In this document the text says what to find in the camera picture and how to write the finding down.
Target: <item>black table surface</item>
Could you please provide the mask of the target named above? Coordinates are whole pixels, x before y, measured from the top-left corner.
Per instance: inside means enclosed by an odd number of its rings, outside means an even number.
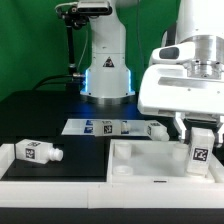
[[[63,91],[19,91],[0,102],[0,144],[23,139],[52,142],[64,151],[61,162],[36,164],[15,160],[1,181],[106,181],[111,139],[61,135],[67,119],[147,120],[136,102],[103,106]],[[155,118],[177,132],[170,118]],[[128,139],[148,139],[128,137]],[[1,208],[0,223],[223,223],[224,211],[209,209],[31,209]]]

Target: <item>printed label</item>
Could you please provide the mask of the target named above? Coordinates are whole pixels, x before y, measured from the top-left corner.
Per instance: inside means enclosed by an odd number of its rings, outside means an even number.
[[[151,134],[152,134],[152,129],[151,129],[151,127],[150,127],[150,126],[148,126],[148,128],[147,128],[147,133],[148,133],[149,135],[151,135]]]
[[[35,150],[34,149],[26,149],[26,158],[27,159],[35,159]]]
[[[158,126],[160,126],[160,124],[159,123],[151,123],[151,126],[158,127]]]
[[[93,133],[93,127],[85,127],[84,134],[92,134]]]
[[[92,120],[87,120],[86,121],[86,125],[92,126],[93,125],[93,121]]]
[[[104,130],[104,134],[112,134],[113,132],[112,125],[105,125],[103,130]]]
[[[113,63],[113,61],[111,60],[110,57],[106,60],[106,62],[104,63],[103,67],[114,68],[114,63]]]
[[[193,155],[193,160],[206,162],[207,158],[208,158],[208,150],[207,149],[195,148],[194,155]]]
[[[38,145],[40,145],[41,143],[40,142],[30,142],[28,144],[28,146],[32,146],[32,147],[37,147]]]

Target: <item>white tray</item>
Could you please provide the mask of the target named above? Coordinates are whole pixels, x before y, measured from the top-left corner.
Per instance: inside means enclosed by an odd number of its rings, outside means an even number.
[[[123,142],[132,146],[129,159],[115,156],[115,145]],[[177,142],[112,140],[110,145],[107,182],[109,183],[214,183],[210,170],[206,177],[187,176],[185,161],[173,159]]]

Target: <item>robot camera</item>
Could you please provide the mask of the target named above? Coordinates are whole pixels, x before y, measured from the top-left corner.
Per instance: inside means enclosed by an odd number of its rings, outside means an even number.
[[[79,1],[77,4],[77,12],[87,16],[102,16],[110,15],[112,13],[112,8],[108,1]]]

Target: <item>small white bottle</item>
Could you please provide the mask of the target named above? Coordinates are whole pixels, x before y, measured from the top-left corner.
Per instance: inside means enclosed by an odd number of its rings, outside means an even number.
[[[63,151],[53,148],[52,143],[24,139],[16,144],[16,158],[46,164],[49,160],[61,161]]]
[[[208,173],[214,142],[212,130],[192,128],[186,174],[205,176]]]
[[[169,141],[167,128],[156,120],[145,121],[146,132],[153,141]]]
[[[121,120],[93,121],[93,134],[95,136],[127,134],[130,130],[130,124]]]

